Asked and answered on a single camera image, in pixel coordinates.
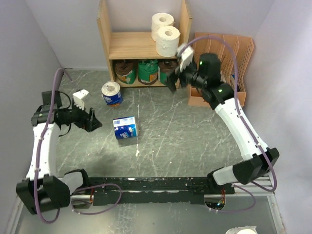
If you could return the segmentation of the green brown roll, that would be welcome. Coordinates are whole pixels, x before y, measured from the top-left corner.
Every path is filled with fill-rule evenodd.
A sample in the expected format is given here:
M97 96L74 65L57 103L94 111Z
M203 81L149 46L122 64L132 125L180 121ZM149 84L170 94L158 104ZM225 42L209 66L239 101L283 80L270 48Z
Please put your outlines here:
M158 77L157 59L142 59L138 62L138 80L145 85L152 85Z
M117 78L126 84L133 84L136 79L135 63L133 60L117 60L115 62Z
M177 67L178 62L176 59L160 59L158 60L158 81L166 84L167 75Z

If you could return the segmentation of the blue roll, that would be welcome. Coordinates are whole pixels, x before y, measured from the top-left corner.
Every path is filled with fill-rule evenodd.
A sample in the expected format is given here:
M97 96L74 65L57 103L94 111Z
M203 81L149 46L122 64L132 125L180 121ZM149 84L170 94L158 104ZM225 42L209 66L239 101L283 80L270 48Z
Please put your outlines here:
M120 91L120 85L114 81L106 82L101 88L102 96L108 106L118 106L123 98Z
M113 119L113 128L117 140L138 136L138 125L134 116Z

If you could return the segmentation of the white toilet roll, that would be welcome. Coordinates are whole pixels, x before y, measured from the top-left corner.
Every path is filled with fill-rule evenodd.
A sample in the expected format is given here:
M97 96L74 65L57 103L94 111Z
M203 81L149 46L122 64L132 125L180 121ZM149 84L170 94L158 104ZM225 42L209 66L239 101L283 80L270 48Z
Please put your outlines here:
M156 52L166 58L175 56L179 46L180 31L174 26L162 26L157 31Z
M173 26L174 17L168 13L156 13L152 16L151 36L153 41L156 41L157 31L163 26Z

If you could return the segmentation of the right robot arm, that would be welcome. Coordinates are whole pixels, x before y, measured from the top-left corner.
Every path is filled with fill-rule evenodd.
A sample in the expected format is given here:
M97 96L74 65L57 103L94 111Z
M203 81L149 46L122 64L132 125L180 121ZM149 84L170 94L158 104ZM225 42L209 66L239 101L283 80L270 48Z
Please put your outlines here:
M273 172L273 165L279 158L276 148L268 145L256 134L247 120L233 88L221 81L221 62L216 54L204 53L196 65L193 55L178 55L178 67L167 76L166 85L176 91L175 82L181 86L191 85L201 90L203 99L209 103L224 121L234 137L242 162L223 167L209 173L207 189L212 194L219 193L224 184L239 182L254 183L255 179Z

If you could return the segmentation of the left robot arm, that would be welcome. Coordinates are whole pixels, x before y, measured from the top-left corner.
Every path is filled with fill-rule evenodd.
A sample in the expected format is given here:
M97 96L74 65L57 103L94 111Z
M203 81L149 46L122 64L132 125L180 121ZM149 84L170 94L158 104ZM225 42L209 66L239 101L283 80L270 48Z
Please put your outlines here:
M43 104L31 117L34 146L30 168L25 179L16 185L16 193L32 215L69 206L71 195L84 195L91 182L84 169L75 169L58 178L56 146L63 125L76 125L86 132L102 126L93 108L85 107L85 89L73 93L70 106L63 107L60 91L42 93Z

